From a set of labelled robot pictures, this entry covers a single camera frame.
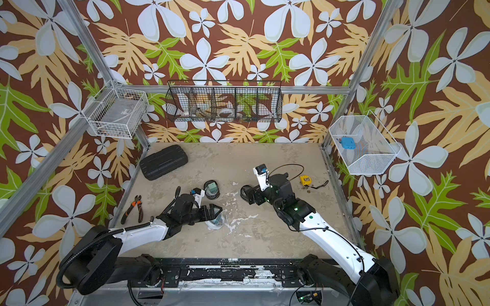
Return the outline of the mint green charger plug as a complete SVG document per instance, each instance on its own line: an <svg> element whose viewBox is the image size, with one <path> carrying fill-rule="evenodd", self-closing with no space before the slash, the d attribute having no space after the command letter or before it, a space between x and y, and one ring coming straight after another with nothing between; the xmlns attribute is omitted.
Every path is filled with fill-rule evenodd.
<svg viewBox="0 0 490 306"><path fill-rule="evenodd" d="M215 182L212 182L210 184L207 185L207 192L210 194L210 195L215 195L218 193L218 187L216 185Z"/></svg>

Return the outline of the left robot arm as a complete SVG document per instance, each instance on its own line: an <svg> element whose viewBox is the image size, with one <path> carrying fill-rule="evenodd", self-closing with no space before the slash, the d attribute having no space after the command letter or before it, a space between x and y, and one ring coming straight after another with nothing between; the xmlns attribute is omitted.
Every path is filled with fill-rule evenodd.
<svg viewBox="0 0 490 306"><path fill-rule="evenodd" d="M193 189L175 196L163 212L147 223L126 228L96 226L62 259L56 277L61 289L76 289L89 295L106 284L126 281L155 286L163 282L163 268L148 255L126 257L128 251L175 236L182 227L216 220L222 207L201 204L205 191Z"/></svg>

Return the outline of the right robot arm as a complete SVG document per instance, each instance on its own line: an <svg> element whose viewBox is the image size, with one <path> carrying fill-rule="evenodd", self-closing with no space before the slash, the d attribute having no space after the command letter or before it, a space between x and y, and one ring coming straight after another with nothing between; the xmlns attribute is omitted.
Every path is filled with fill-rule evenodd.
<svg viewBox="0 0 490 306"><path fill-rule="evenodd" d="M377 259L336 231L292 190L288 173L270 175L264 165L253 170L258 185L246 190L249 204L269 203L292 232L314 241L334 261L308 255L297 265L303 286L331 288L348 297L349 305L393 305L400 296L394 265Z"/></svg>

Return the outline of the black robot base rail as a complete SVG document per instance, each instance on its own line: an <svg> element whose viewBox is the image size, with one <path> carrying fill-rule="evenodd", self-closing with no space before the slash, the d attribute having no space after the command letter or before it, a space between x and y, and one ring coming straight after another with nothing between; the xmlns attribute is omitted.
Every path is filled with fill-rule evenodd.
<svg viewBox="0 0 490 306"><path fill-rule="evenodd" d="M332 288L346 280L333 260L152 258L141 256L126 268L138 288L170 290Z"/></svg>

